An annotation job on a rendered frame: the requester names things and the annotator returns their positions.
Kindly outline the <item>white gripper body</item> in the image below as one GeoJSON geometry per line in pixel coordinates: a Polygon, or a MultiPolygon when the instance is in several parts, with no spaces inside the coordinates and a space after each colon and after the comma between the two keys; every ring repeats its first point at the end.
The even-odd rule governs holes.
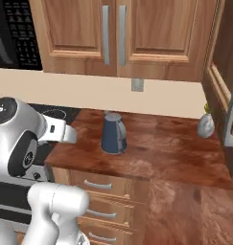
{"type": "Polygon", "coordinates": [[[63,141],[69,144],[75,144],[78,139],[78,133],[75,128],[70,125],[65,125],[63,141]]]}

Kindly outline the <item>blue kettle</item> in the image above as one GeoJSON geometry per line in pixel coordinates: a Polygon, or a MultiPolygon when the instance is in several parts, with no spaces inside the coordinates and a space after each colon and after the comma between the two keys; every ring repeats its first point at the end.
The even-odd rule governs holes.
{"type": "Polygon", "coordinates": [[[126,151],[127,131],[120,114],[105,114],[101,148],[109,154],[121,154],[126,151]]]}

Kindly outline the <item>wooden drawer front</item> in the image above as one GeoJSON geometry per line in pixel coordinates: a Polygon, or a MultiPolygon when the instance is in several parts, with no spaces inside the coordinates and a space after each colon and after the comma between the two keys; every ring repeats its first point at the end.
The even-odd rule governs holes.
{"type": "Polygon", "coordinates": [[[106,222],[115,223],[117,225],[129,228],[134,207],[132,205],[120,202],[116,198],[109,198],[99,194],[91,194],[88,210],[105,213],[117,212],[117,216],[115,218],[104,218],[87,212],[85,213],[85,216],[95,219],[101,219],[106,222]]]}
{"type": "Polygon", "coordinates": [[[78,170],[70,171],[70,179],[74,186],[107,196],[119,197],[132,202],[146,203],[149,196],[149,181],[134,180],[78,170]],[[111,183],[112,189],[90,188],[83,183],[85,179],[96,184],[111,183]]]}
{"type": "Polygon", "coordinates": [[[89,218],[79,218],[79,227],[88,237],[91,245],[131,245],[132,232],[127,232],[107,223],[95,221],[89,218]],[[117,237],[117,241],[106,242],[90,237],[89,232],[103,237],[117,237]]]}

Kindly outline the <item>wooden cupboard door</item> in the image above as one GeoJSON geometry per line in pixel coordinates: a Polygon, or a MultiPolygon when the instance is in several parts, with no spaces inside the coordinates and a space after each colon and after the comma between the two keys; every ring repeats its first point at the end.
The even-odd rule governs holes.
{"type": "Polygon", "coordinates": [[[198,82],[219,0],[116,0],[117,75],[198,82]],[[126,65],[119,64],[119,6],[127,6],[126,65]]]}
{"type": "Polygon", "coordinates": [[[44,72],[117,75],[115,0],[29,0],[29,3],[44,72]],[[109,5],[109,65],[104,62],[103,5],[109,5]]]}

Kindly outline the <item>black microwave oven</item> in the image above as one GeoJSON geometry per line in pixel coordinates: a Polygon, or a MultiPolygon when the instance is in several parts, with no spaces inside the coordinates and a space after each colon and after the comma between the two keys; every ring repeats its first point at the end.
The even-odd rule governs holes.
{"type": "Polygon", "coordinates": [[[0,68],[42,70],[29,0],[0,0],[0,68]]]}

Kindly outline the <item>white vase with plant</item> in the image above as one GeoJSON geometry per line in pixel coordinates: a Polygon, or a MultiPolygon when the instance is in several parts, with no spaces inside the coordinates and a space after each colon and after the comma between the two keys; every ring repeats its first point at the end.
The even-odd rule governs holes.
{"type": "Polygon", "coordinates": [[[197,133],[201,138],[211,137],[215,131],[215,124],[208,104],[204,105],[205,114],[200,118],[197,127],[197,133]]]}

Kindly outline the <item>grey wall socket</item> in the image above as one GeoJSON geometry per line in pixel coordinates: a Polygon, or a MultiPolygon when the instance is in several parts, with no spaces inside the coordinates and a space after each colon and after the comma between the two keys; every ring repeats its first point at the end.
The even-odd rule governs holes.
{"type": "Polygon", "coordinates": [[[142,78],[133,78],[131,80],[131,90],[133,92],[143,92],[144,91],[144,80],[142,78]]]}

